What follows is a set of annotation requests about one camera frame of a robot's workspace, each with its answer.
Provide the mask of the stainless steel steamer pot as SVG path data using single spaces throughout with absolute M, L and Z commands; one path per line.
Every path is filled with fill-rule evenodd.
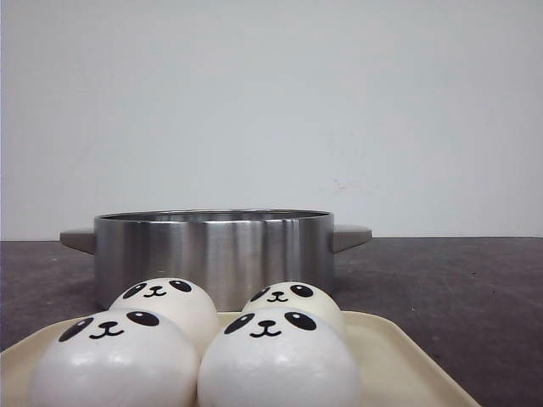
M 333 290 L 334 255 L 368 243 L 366 226 L 338 225 L 307 209 L 192 209 L 98 215 L 60 242 L 94 257 L 96 301 L 108 308 L 138 282 L 181 277 L 221 311 L 243 307 L 276 282 Z

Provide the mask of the panda bun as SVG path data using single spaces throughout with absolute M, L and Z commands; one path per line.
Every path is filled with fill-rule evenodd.
M 147 309 L 175 322 L 195 345 L 205 348 L 220 323 L 209 294 L 193 282 L 163 277 L 139 282 L 126 289 L 111 309 Z
M 204 353 L 201 406 L 359 406 L 361 377 L 341 336 L 292 308 L 243 312 Z
M 86 316 L 48 345 L 31 406 L 192 406 L 199 357 L 170 320 L 142 309 Z
M 347 325 L 339 306 L 321 288 L 309 283 L 277 282 L 266 286 L 245 304 L 242 311 L 264 307 L 290 307 L 307 311 L 327 322 L 342 339 L 347 339 Z

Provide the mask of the cream plastic tray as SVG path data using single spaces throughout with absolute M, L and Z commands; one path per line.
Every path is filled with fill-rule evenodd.
M 350 350 L 361 368 L 364 406 L 477 406 L 479 403 L 395 323 L 345 311 Z M 45 326 L 1 353 L 1 405 L 26 406 L 32 373 L 49 343 L 78 318 Z

